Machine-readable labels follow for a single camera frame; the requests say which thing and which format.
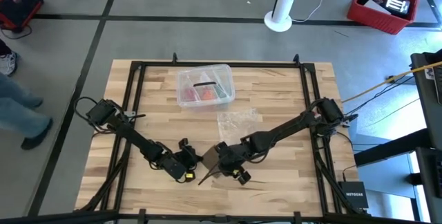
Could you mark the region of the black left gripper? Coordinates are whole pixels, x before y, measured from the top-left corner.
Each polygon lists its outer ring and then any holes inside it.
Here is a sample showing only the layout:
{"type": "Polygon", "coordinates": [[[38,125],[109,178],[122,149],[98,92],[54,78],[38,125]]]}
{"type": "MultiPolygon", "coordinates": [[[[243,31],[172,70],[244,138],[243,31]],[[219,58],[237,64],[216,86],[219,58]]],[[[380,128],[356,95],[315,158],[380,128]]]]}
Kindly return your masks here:
{"type": "Polygon", "coordinates": [[[157,143],[164,150],[157,161],[158,169],[164,170],[177,183],[189,183],[195,179],[195,170],[198,164],[204,163],[204,155],[197,154],[187,138],[183,138],[178,142],[180,150],[177,152],[172,152],[160,142],[157,143]],[[193,174],[194,178],[186,178],[187,173],[193,174]]]}

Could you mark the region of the brown elastic bandage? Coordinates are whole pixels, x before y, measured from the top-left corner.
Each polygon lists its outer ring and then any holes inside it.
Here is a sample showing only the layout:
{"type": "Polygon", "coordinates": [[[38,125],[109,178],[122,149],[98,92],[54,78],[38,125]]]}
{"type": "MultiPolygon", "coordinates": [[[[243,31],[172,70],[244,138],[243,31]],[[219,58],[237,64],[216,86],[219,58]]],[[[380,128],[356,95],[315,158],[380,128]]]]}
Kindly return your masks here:
{"type": "Polygon", "coordinates": [[[209,148],[204,155],[202,156],[202,164],[212,173],[218,172],[220,170],[218,162],[219,162],[219,153],[216,150],[215,146],[209,148]]]}

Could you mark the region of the clear plastic bag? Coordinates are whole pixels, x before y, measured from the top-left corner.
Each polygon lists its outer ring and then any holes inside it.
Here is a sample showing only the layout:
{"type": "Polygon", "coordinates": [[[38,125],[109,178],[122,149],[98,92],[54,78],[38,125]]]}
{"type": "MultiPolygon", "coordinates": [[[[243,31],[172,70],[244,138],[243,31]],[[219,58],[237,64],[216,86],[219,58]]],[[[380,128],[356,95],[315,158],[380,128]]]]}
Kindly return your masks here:
{"type": "Polygon", "coordinates": [[[257,109],[219,112],[217,115],[220,141],[228,145],[240,144],[241,138],[258,130],[262,116],[257,109]]]}

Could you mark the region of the pink bandage roll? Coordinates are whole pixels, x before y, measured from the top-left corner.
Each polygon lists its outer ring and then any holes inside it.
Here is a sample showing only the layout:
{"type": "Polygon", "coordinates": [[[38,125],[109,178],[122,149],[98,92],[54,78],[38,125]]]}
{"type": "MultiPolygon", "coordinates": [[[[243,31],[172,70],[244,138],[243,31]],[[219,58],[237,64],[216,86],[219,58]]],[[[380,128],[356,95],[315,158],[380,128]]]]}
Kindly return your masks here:
{"type": "Polygon", "coordinates": [[[198,94],[194,91],[194,88],[184,88],[182,90],[183,102],[195,102],[198,101],[198,94]]]}

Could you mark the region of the green bandage roll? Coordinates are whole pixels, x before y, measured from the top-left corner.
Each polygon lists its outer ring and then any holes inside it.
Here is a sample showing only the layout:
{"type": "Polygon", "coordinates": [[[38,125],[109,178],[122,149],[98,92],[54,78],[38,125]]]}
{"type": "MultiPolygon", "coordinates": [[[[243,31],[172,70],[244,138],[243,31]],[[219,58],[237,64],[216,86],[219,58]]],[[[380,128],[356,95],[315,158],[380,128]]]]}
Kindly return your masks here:
{"type": "Polygon", "coordinates": [[[215,84],[214,89],[220,99],[221,98],[228,98],[228,95],[226,94],[225,90],[220,85],[215,84]]]}

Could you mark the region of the clear plastic storage bin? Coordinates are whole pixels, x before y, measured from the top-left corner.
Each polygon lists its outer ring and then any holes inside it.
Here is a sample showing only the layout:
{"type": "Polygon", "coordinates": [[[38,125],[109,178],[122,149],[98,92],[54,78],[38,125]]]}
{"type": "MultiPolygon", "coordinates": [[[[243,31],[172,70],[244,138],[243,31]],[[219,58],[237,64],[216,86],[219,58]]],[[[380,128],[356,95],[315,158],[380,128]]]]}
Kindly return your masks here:
{"type": "Polygon", "coordinates": [[[224,107],[230,104],[236,98],[236,89],[233,81],[231,67],[227,64],[216,64],[208,66],[197,66],[194,68],[186,68],[180,70],[176,75],[176,95],[177,103],[182,108],[199,109],[209,107],[224,107]],[[216,82],[220,85],[228,95],[228,98],[219,98],[216,93],[215,100],[204,101],[201,99],[204,89],[214,89],[214,85],[193,87],[194,84],[200,82],[216,82]],[[182,90],[184,88],[194,88],[198,94],[198,101],[183,102],[182,90]]]}

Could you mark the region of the person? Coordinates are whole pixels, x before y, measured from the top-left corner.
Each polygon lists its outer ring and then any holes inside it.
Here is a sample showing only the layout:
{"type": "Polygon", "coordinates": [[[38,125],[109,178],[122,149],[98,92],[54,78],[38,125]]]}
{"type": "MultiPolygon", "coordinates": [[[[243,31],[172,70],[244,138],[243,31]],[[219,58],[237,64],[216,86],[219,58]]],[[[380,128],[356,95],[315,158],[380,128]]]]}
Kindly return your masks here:
{"type": "Polygon", "coordinates": [[[11,76],[17,69],[19,55],[0,39],[0,73],[11,76]]]}
{"type": "Polygon", "coordinates": [[[42,97],[0,73],[0,129],[20,133],[23,150],[38,147],[52,127],[51,117],[35,111],[43,102],[42,97]]]}

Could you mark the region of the red plastic crate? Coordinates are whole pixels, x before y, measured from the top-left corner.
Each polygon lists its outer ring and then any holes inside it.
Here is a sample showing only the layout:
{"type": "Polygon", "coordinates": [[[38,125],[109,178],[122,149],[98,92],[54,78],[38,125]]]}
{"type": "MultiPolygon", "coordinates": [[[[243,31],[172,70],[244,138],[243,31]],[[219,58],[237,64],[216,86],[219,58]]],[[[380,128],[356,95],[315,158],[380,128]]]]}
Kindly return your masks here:
{"type": "Polygon", "coordinates": [[[392,35],[398,34],[404,27],[414,22],[419,0],[409,0],[410,11],[406,18],[394,16],[384,9],[385,1],[369,0],[365,4],[360,4],[358,0],[352,0],[347,18],[392,35]]]}

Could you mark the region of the black desk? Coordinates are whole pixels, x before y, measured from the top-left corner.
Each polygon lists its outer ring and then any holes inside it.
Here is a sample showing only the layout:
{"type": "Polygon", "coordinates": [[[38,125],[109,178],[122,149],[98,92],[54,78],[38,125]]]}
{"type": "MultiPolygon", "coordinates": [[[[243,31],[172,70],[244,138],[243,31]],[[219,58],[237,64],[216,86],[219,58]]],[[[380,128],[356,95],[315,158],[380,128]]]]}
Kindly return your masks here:
{"type": "Polygon", "coordinates": [[[414,151],[419,173],[410,180],[423,186],[430,220],[442,224],[442,49],[411,55],[426,128],[355,155],[358,166],[414,151]]]}

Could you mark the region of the black device with white stripes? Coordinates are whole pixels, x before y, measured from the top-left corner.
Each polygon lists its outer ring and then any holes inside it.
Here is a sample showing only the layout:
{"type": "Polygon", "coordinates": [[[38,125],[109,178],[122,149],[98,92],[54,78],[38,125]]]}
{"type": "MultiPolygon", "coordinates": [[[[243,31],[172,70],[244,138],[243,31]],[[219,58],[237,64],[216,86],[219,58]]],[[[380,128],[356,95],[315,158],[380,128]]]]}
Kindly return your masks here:
{"type": "Polygon", "coordinates": [[[406,18],[410,11],[410,1],[386,0],[383,7],[394,16],[406,18]]]}

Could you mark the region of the black metal table frame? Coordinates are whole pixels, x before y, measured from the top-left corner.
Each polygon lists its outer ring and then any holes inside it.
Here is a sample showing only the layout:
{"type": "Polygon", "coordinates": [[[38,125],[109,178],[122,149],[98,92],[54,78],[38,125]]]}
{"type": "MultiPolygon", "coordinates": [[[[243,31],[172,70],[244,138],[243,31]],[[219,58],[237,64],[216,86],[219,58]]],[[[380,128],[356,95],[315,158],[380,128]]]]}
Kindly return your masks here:
{"type": "MultiPolygon", "coordinates": [[[[200,61],[113,61],[104,97],[139,114],[135,128],[144,137],[172,150],[187,138],[205,153],[220,137],[217,115],[192,111],[176,101],[177,72],[200,61]]],[[[296,117],[316,95],[340,99],[330,63],[230,62],[236,87],[232,111],[256,108],[259,128],[268,130],[296,117]]],[[[279,142],[264,162],[246,164],[252,178],[241,185],[232,178],[210,177],[199,166],[190,183],[175,182],[152,170],[136,148],[128,150],[128,165],[97,210],[122,219],[149,221],[309,222],[363,224],[367,214],[353,214],[334,201],[334,189],[314,160],[316,140],[306,130],[279,142]]]]}

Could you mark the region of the black Netgear network switch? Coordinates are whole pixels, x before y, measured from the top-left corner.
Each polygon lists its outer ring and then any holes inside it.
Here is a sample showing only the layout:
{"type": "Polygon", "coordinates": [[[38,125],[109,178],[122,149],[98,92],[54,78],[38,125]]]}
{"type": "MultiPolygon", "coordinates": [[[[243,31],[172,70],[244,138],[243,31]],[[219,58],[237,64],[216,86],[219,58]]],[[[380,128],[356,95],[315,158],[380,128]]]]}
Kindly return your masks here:
{"type": "Polygon", "coordinates": [[[363,182],[360,181],[340,181],[341,187],[347,200],[357,208],[367,209],[369,207],[367,202],[367,194],[363,182]]]}

